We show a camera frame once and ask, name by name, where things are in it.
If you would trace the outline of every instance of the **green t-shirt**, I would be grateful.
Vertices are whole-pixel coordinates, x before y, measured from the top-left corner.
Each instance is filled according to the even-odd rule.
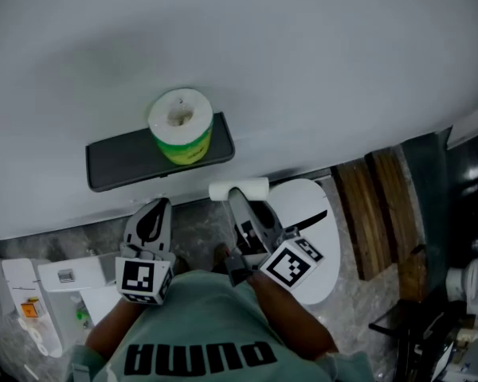
[[[177,276],[163,306],[142,313],[108,363],[77,346],[69,370],[75,382],[374,381],[365,353],[298,357],[271,329],[248,283],[231,287],[227,276],[205,271]]]

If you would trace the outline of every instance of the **toilet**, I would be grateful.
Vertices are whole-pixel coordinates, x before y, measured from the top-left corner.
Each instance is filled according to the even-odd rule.
[[[302,304],[322,302],[333,291],[340,269],[338,225],[326,193],[315,181],[299,178],[271,188],[268,203],[284,228],[304,221],[309,223],[300,234],[323,255],[323,259],[292,294]],[[312,221],[316,216],[323,218]]]

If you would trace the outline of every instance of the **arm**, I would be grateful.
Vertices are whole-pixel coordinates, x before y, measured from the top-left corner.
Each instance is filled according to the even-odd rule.
[[[292,351],[310,361],[338,352],[327,329],[283,287],[261,272],[250,276],[248,283],[269,325]]]
[[[144,304],[128,302],[123,298],[88,335],[85,345],[109,361],[131,326],[146,309]]]

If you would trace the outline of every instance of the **white wall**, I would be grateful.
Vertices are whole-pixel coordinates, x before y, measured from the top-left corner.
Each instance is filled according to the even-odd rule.
[[[446,147],[452,149],[478,135],[478,110],[458,119],[449,132]]]
[[[92,193],[85,145],[186,86],[236,157]],[[0,238],[333,165],[477,107],[478,0],[0,0]]]

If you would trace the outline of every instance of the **person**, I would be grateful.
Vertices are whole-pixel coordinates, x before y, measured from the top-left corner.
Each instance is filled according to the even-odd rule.
[[[373,382],[365,353],[339,354],[327,331],[261,272],[230,285],[214,269],[179,273],[162,306],[120,300],[72,354],[67,381]]]

